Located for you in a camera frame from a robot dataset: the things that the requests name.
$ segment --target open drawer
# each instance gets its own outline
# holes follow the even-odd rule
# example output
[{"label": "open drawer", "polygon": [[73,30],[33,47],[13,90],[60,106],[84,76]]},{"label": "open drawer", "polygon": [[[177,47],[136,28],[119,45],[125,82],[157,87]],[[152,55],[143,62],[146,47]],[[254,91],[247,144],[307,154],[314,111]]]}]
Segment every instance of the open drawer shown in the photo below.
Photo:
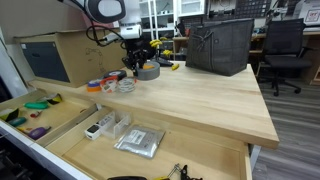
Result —
[{"label": "open drawer", "polygon": [[[188,165],[188,175],[194,178],[251,179],[247,144],[145,115],[133,114],[132,124],[166,131],[153,159],[113,148],[118,139],[103,135],[94,141],[87,139],[84,130],[110,111],[95,112],[45,149],[93,179],[136,175],[152,180],[168,175],[177,163],[181,168]],[[174,173],[171,179],[180,179],[180,174]]]},{"label": "open drawer", "polygon": [[70,98],[60,94],[62,97],[62,102],[55,105],[49,104],[49,107],[44,109],[38,117],[31,118],[30,114],[37,110],[25,108],[24,104],[27,102],[35,102],[40,98],[48,96],[49,94],[51,93],[37,90],[0,104],[0,111],[5,109],[19,108],[19,117],[25,117],[27,121],[17,127],[51,127],[51,129],[44,136],[37,140],[33,140],[27,134],[9,125],[7,122],[2,120],[0,122],[1,133],[6,135],[8,140],[26,152],[33,159],[38,161],[38,163],[40,163],[42,166],[44,166],[44,164],[41,162],[39,157],[32,152],[30,146],[34,143],[37,143],[41,146],[48,145],[50,142],[76,126],[78,123],[83,121],[97,110],[95,103],[91,101]]}]

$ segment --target workstation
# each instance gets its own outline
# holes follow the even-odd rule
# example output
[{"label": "workstation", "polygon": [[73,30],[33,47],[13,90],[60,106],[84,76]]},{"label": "workstation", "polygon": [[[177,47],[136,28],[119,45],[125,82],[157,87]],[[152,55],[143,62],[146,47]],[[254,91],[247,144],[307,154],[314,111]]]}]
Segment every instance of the workstation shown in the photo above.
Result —
[{"label": "workstation", "polygon": [[[273,168],[264,163],[266,154],[288,145],[282,144],[286,126],[277,127],[269,99],[304,97],[309,84],[318,89],[320,31],[301,30],[301,46],[309,52],[291,56],[303,62],[294,68],[303,69],[299,83],[306,92],[282,91],[282,67],[273,67],[270,58],[281,50],[267,51],[274,38],[265,24],[298,24],[299,16],[292,18],[298,1],[62,2],[37,2],[61,8],[58,14],[68,18],[58,25],[19,31],[21,20],[13,18],[19,21],[14,30],[0,18],[1,138],[58,179],[292,177],[282,174],[283,167],[266,170]],[[34,13],[29,18],[39,16]],[[62,18],[52,14],[52,22]],[[258,66],[250,59],[257,55]],[[22,166],[29,170],[12,179],[33,179],[32,168]],[[303,175],[297,178],[317,177]]]}]

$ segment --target black chair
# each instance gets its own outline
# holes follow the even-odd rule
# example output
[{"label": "black chair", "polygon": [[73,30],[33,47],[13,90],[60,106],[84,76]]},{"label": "black chair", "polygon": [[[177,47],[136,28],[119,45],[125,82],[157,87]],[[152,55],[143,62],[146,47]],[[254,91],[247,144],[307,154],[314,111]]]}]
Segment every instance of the black chair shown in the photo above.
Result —
[{"label": "black chair", "polygon": [[296,94],[301,92],[300,87],[279,78],[279,73],[283,70],[301,70],[311,66],[311,62],[302,59],[306,51],[310,50],[302,48],[304,27],[303,19],[271,21],[268,24],[262,53],[264,61],[270,65],[274,74],[271,79],[272,88],[276,88],[274,96],[279,96],[280,83],[294,87]]}]

